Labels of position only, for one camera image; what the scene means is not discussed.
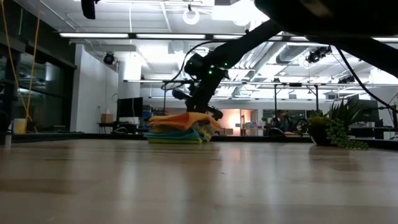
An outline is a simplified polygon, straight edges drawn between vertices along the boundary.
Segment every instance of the wooden surface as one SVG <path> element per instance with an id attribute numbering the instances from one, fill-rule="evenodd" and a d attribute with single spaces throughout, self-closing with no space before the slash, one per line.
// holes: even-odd
<path id="1" fill-rule="evenodd" d="M 396 152 L 120 140 L 1 150 L 1 224 L 398 222 Z"/>

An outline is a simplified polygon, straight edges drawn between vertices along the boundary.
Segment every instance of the plant pot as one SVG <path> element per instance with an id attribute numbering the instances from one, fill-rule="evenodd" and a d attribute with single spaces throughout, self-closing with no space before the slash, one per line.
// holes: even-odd
<path id="1" fill-rule="evenodd" d="M 327 139 L 326 125 L 310 125 L 308 133 L 315 144 L 319 146 L 331 146 L 330 139 Z"/>

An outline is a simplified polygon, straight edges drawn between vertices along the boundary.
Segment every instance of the blue towel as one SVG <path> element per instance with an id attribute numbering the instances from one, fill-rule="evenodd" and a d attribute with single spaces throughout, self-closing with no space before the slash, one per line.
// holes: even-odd
<path id="1" fill-rule="evenodd" d="M 188 129 L 186 131 L 165 133 L 165 134 L 146 133 L 144 136 L 147 138 L 156 138 L 156 139 L 202 139 L 202 140 L 205 140 L 205 136 L 203 134 L 199 134 L 197 131 L 195 131 L 193 129 Z"/>

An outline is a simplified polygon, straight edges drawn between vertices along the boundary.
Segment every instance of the stack of towels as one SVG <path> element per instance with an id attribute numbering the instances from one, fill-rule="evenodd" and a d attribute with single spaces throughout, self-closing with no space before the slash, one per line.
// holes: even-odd
<path id="1" fill-rule="evenodd" d="M 201 144 L 208 142 L 215 130 L 221 128 L 208 114 L 185 113 L 154 116 L 149 119 L 150 131 L 145 136 L 149 143 Z"/>

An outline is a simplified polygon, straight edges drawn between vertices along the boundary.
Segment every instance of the orange towel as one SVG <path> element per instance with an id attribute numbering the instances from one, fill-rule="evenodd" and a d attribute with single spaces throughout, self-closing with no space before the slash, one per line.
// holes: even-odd
<path id="1" fill-rule="evenodd" d="M 197 121 L 210 121 L 211 126 L 215 130 L 221 128 L 220 124 L 217 123 L 214 118 L 208 114 L 188 112 L 180 115 L 170 115 L 170 116 L 154 116 L 149 119 L 149 125 L 152 127 L 165 125 L 175 127 L 181 130 L 187 130 Z"/>

